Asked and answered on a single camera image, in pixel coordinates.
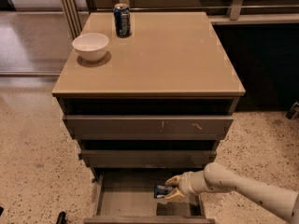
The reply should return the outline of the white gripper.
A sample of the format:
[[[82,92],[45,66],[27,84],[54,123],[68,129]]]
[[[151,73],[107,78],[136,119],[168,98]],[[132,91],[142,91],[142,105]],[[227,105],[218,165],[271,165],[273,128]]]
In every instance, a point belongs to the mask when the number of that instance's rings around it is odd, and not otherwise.
[[[179,202],[187,196],[196,196],[206,191],[204,172],[185,172],[175,175],[165,181],[167,186],[177,187],[171,190],[164,198],[170,202]]]

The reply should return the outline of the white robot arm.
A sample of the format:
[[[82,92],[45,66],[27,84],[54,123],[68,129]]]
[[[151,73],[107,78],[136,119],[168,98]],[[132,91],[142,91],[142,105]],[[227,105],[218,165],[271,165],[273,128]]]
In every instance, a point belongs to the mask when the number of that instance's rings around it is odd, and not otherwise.
[[[196,196],[203,192],[235,191],[288,224],[299,224],[298,191],[237,175],[216,162],[209,163],[202,171],[175,175],[165,184],[174,188],[165,196],[167,200],[180,201],[185,196]]]

